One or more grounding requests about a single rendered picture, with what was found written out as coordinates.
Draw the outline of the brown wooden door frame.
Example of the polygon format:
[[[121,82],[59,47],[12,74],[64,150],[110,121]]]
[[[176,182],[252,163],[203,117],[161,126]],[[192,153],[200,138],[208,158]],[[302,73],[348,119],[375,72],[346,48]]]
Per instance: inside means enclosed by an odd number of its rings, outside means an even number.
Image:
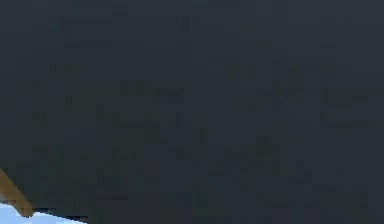
[[[31,203],[18,190],[6,173],[0,168],[0,203],[12,206],[22,217],[32,217],[34,209]]]

